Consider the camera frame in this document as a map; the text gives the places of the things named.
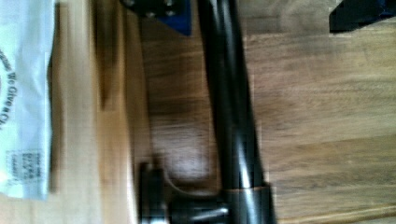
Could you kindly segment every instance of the black metal pipe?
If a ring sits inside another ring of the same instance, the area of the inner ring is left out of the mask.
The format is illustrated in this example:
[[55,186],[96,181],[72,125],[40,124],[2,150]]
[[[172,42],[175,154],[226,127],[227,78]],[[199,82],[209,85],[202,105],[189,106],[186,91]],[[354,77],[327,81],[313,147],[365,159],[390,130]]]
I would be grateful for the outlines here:
[[263,171],[236,2],[199,0],[198,7],[222,187],[261,187]]

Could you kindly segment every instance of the barcode label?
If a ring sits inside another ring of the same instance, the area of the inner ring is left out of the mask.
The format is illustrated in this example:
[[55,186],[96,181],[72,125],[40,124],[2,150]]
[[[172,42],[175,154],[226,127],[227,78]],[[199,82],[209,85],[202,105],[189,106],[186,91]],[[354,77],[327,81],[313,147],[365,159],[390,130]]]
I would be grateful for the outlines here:
[[8,184],[16,185],[42,178],[41,155],[38,152],[7,153]]

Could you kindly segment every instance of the wooden countertop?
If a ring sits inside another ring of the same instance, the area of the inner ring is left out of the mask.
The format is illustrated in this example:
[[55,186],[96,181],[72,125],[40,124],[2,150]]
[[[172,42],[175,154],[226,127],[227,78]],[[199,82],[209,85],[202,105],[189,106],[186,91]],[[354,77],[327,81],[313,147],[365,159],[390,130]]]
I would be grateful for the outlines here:
[[[240,7],[279,223],[396,216],[395,20],[330,35],[332,1],[253,0]],[[153,148],[173,181],[214,191],[216,144],[196,18],[194,27],[186,38],[143,21],[148,112]]]
[[[140,46],[117,0],[61,2],[51,194],[0,196],[0,223],[136,223],[131,164],[149,160],[150,145],[178,186],[216,190],[196,14],[189,38],[143,20]],[[395,20],[329,35],[335,6],[240,1],[266,179],[280,224],[395,223]]]

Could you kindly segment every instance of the wood grain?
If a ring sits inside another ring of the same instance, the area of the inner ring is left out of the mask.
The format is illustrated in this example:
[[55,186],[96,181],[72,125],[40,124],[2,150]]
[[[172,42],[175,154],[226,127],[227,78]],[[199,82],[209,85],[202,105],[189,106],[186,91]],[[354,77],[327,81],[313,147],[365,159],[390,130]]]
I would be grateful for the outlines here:
[[[390,20],[329,35],[336,5],[240,1],[262,160],[280,223],[396,216],[396,26]],[[171,179],[213,192],[218,163],[196,17],[190,38],[142,21],[149,115],[154,150]]]
[[[92,4],[57,5],[49,198],[0,196],[2,224],[137,223],[133,161],[149,153],[138,20],[117,1],[102,2],[114,6],[101,10]],[[94,20],[104,14],[114,21]],[[114,27],[101,22],[117,25],[117,32],[107,33]],[[114,82],[101,85],[109,79]],[[135,147],[142,152],[133,153]]]

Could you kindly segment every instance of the white paper packaging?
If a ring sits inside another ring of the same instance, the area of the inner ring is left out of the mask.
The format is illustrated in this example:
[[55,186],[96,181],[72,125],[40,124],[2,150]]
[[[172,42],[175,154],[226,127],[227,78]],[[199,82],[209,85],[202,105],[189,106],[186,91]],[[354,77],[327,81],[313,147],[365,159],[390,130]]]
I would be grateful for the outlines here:
[[45,200],[53,0],[0,0],[0,192]]

